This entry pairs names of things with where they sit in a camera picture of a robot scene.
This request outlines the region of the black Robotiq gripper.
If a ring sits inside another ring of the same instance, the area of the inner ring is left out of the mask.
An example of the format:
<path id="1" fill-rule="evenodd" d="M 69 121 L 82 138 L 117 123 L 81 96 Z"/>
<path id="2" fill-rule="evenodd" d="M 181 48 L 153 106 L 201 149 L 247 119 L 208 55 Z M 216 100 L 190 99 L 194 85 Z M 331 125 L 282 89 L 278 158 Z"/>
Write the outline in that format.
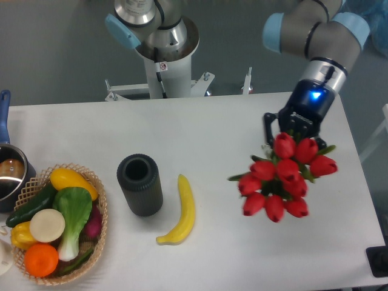
<path id="1" fill-rule="evenodd" d="M 303 138 L 315 138 L 318 148 L 325 149 L 327 143 L 318 135 L 334 99 L 335 94 L 325 86 L 311 80 L 298 82 L 283 109 L 263 115 L 267 145 L 273 149 L 280 128 L 282 132 L 293 130 Z"/>

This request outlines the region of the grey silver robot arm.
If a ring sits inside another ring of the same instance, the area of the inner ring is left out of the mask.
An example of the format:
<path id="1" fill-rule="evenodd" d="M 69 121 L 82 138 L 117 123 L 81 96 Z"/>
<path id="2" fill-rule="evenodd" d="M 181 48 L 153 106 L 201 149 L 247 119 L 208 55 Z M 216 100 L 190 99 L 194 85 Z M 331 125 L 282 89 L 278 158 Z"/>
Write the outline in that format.
<path id="1" fill-rule="evenodd" d="M 285 107 L 263 117 L 268 145 L 272 122 L 283 132 L 314 139 L 320 149 L 321 123 L 341 90 L 370 33 L 360 16 L 341 12 L 343 1 L 301 1 L 290 13 L 269 16 L 263 45 L 309 61 Z M 180 1 L 116 1 L 105 18 L 109 33 L 144 61 L 152 99 L 204 93 L 192 84 L 191 60 L 199 44 L 196 25 L 181 12 Z"/>

